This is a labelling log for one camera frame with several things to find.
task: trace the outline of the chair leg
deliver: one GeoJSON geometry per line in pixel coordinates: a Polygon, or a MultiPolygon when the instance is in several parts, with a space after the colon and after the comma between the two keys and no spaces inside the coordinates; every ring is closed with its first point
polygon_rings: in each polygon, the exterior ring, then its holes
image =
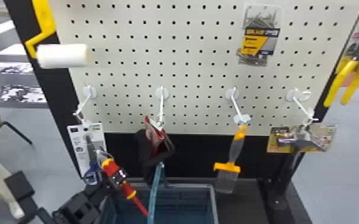
{"type": "Polygon", "coordinates": [[[9,128],[11,128],[11,130],[13,130],[17,135],[21,136],[21,138],[23,138],[26,142],[28,142],[30,145],[32,145],[32,141],[26,137],[22,132],[20,132],[16,127],[14,127],[10,122],[6,122],[6,121],[3,121],[1,123],[1,126],[3,125],[7,125],[9,128]]]}

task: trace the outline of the screw package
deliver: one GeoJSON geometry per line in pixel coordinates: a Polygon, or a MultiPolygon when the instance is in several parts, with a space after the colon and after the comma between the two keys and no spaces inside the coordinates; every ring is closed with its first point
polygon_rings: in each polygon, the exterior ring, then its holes
{"type": "Polygon", "coordinates": [[[266,5],[246,5],[243,41],[238,48],[239,64],[266,66],[273,55],[280,34],[281,9],[266,5]]]}

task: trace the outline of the pliers handle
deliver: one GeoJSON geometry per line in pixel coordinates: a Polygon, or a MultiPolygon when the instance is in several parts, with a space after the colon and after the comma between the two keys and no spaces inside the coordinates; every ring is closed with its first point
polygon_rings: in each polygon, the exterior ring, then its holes
{"type": "Polygon", "coordinates": [[[354,76],[354,79],[352,80],[351,84],[348,86],[348,89],[345,91],[341,100],[341,104],[347,104],[359,86],[359,61],[355,60],[354,58],[348,60],[347,57],[343,58],[337,68],[337,75],[333,83],[331,84],[330,91],[327,94],[326,99],[324,100],[325,107],[331,106],[332,102],[335,99],[335,96],[337,95],[338,89],[341,87],[343,80],[354,70],[356,71],[356,75],[354,76]]]}

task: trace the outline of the yellow pliers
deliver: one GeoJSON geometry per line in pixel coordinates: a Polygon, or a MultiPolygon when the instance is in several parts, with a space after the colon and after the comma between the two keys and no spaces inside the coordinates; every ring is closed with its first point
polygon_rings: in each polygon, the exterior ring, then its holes
{"type": "Polygon", "coordinates": [[[324,100],[325,107],[331,106],[335,96],[337,95],[337,91],[342,84],[342,81],[352,71],[356,71],[356,75],[352,80],[351,84],[348,86],[348,89],[344,93],[341,100],[341,104],[343,105],[347,104],[349,99],[351,99],[352,95],[354,94],[354,92],[359,86],[359,44],[357,45],[353,44],[349,48],[353,48],[353,49],[347,50],[346,56],[342,57],[342,59],[340,60],[337,66],[336,77],[330,87],[330,91],[327,94],[326,99],[324,100]]]}

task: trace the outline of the black panel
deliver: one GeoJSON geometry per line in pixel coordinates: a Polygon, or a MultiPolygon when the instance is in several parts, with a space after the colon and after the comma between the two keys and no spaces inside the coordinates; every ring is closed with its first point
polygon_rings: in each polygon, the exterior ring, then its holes
{"type": "MultiPolygon", "coordinates": [[[[4,2],[23,44],[30,38],[39,34],[40,28],[31,0],[5,0],[4,2]]],[[[58,40],[57,34],[53,34],[42,41],[42,43],[60,43],[60,41],[58,40]]],[[[72,116],[72,113],[76,110],[76,106],[78,105],[78,98],[69,71],[68,69],[41,69],[36,60],[30,57],[28,59],[33,67],[36,78],[43,89],[58,130],[60,131],[68,153],[78,172],[78,163],[76,162],[68,131],[66,129],[68,125],[76,124],[76,120],[72,116]]]]}
{"type": "MultiPolygon", "coordinates": [[[[107,133],[106,144],[117,163],[131,177],[141,177],[138,146],[134,134],[107,133]]],[[[165,161],[166,174],[172,177],[216,177],[214,162],[225,163],[232,136],[169,135],[176,147],[175,154],[165,161]]],[[[247,136],[236,162],[241,166],[242,178],[271,178],[281,165],[284,154],[266,153],[267,137],[247,136]]]]}

